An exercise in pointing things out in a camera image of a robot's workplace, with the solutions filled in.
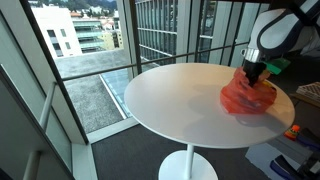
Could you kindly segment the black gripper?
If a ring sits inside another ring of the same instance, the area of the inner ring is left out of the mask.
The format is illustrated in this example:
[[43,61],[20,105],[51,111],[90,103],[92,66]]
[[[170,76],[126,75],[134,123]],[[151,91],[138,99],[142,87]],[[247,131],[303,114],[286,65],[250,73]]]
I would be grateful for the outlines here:
[[251,87],[258,81],[259,76],[265,69],[266,65],[264,63],[245,61],[243,71],[245,72],[245,76],[249,80],[249,85]]

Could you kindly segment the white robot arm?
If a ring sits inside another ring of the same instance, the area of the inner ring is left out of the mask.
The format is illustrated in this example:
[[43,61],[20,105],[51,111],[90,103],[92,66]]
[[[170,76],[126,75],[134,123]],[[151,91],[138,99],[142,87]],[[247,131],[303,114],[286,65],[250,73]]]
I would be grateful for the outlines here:
[[292,2],[287,8],[261,13],[253,26],[250,42],[242,50],[243,70],[253,87],[266,68],[264,61],[303,49],[319,33],[320,1]]

